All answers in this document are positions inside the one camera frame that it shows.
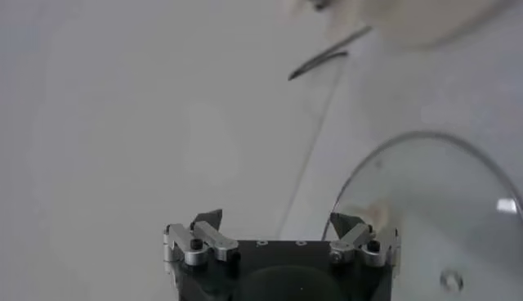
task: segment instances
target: white wall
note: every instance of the white wall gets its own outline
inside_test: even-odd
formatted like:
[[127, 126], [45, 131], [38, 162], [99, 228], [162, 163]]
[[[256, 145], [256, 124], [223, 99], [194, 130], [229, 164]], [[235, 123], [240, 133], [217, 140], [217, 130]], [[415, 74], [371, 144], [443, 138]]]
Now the white wall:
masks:
[[1, 300], [172, 299], [162, 228], [204, 210], [277, 235], [331, 83], [286, 82], [322, 28], [280, 8], [2, 1]]

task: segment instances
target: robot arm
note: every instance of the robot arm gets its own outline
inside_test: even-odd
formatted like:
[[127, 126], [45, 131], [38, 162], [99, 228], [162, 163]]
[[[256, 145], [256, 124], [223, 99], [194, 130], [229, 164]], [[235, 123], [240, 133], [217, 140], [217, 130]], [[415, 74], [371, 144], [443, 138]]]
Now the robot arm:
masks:
[[399, 254], [396, 229], [378, 235], [361, 219], [334, 213], [335, 241], [233, 240], [218, 230], [221, 210], [163, 233], [164, 262], [179, 300], [388, 301]]

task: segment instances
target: black screw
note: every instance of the black screw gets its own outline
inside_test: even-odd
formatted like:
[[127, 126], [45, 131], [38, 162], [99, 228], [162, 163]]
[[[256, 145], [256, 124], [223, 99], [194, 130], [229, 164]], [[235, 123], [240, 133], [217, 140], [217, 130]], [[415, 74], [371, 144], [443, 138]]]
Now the black screw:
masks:
[[369, 252], [378, 253], [381, 245], [379, 244], [379, 241], [377, 240], [371, 240], [367, 244], [367, 250]]
[[190, 241], [190, 248], [199, 251], [203, 248], [203, 240], [200, 240], [199, 238], [194, 238]]
[[339, 264], [339, 263], [342, 263], [342, 261], [343, 261], [343, 255], [341, 255], [338, 252], [332, 252], [329, 255], [329, 257], [330, 257], [330, 262], [333, 264]]

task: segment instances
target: glass lid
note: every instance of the glass lid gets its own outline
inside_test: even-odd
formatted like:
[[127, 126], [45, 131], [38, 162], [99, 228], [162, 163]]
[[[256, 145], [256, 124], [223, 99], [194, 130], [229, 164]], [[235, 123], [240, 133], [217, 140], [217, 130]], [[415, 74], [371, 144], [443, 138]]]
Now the glass lid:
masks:
[[[400, 229], [393, 300], [523, 299], [521, 199], [459, 138], [415, 132], [386, 142], [356, 168], [333, 211]], [[337, 239], [330, 225], [324, 238]]]

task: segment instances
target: black cable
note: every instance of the black cable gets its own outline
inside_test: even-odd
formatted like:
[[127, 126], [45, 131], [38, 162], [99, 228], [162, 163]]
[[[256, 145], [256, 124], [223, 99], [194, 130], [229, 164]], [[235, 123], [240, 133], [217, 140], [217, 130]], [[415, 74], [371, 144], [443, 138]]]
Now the black cable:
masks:
[[338, 49], [348, 46], [353, 43], [358, 38], [361, 38], [368, 34], [372, 28], [370, 26], [365, 26], [363, 29], [355, 31], [348, 37], [344, 38], [342, 41], [335, 43], [331, 47], [323, 50], [320, 54], [313, 56], [310, 60], [303, 63], [297, 69], [295, 69], [289, 76], [288, 80], [291, 81], [300, 75], [314, 69], [315, 67], [322, 65], [326, 61], [330, 61], [333, 58], [337, 57], [347, 57], [348, 52], [336, 52]]

